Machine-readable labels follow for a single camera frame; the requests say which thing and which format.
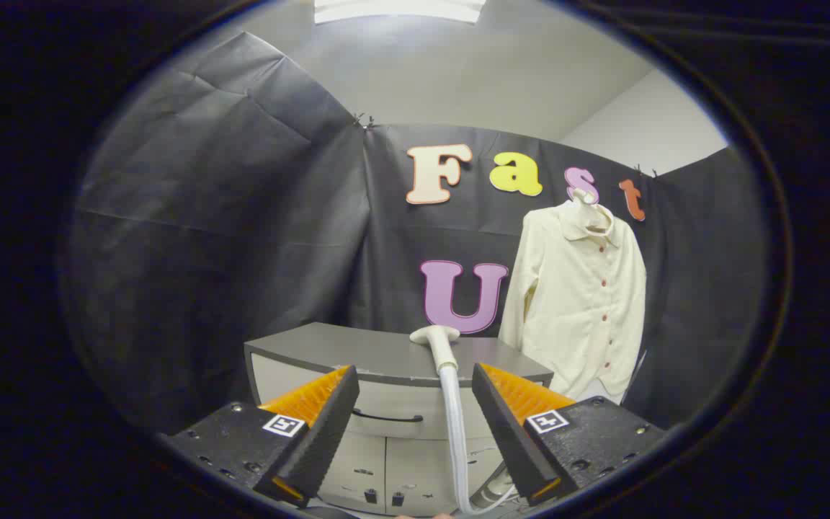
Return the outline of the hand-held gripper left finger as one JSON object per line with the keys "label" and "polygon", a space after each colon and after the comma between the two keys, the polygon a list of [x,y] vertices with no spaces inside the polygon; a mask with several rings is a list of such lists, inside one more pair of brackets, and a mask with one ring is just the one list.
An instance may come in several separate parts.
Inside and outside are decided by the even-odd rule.
{"label": "hand-held gripper left finger", "polygon": [[316,498],[360,393],[342,365],[260,405],[231,402],[161,444],[241,492],[297,508]]}

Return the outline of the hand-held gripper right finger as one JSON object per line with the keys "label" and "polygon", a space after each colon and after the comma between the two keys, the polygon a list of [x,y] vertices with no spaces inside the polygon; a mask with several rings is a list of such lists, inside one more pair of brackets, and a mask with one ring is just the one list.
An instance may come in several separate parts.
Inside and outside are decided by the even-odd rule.
{"label": "hand-held gripper right finger", "polygon": [[603,396],[574,401],[487,363],[474,365],[472,392],[528,505],[579,492],[645,456],[666,436]]}

